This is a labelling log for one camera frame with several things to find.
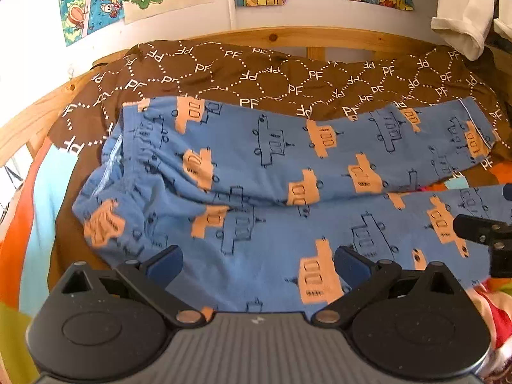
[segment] brown blanket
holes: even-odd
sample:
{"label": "brown blanket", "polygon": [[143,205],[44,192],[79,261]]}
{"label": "brown blanket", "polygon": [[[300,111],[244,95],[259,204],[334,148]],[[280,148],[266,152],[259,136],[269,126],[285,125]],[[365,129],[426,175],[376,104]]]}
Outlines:
{"label": "brown blanket", "polygon": [[404,108],[422,107],[473,96],[501,142],[482,165],[463,176],[470,186],[512,182],[507,175],[512,173],[512,138],[506,116],[493,91],[464,66],[462,55],[447,47],[418,57],[343,64],[208,42],[140,44],[94,76],[50,130],[57,147],[79,154],[57,216],[50,289],[73,261],[107,268],[86,245],[71,206],[100,164],[103,141],[117,121],[121,104],[165,95],[188,95],[313,120],[343,116],[356,120],[358,114],[391,102]]}

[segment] bed frame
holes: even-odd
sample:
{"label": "bed frame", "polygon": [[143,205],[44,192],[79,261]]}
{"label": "bed frame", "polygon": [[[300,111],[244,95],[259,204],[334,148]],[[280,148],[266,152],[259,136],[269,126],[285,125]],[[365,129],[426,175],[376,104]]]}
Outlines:
{"label": "bed frame", "polygon": [[[375,59],[385,59],[398,53],[422,53],[431,50],[432,43],[389,33],[350,28],[282,27],[233,30],[191,38],[244,46],[276,48],[305,47],[307,57],[325,60],[326,47],[371,51]],[[109,64],[122,58],[128,51],[122,50],[93,62]],[[23,145],[34,157],[43,144],[52,124],[79,93],[91,77],[104,65],[71,79],[54,89],[0,128],[0,166],[3,166]]]}

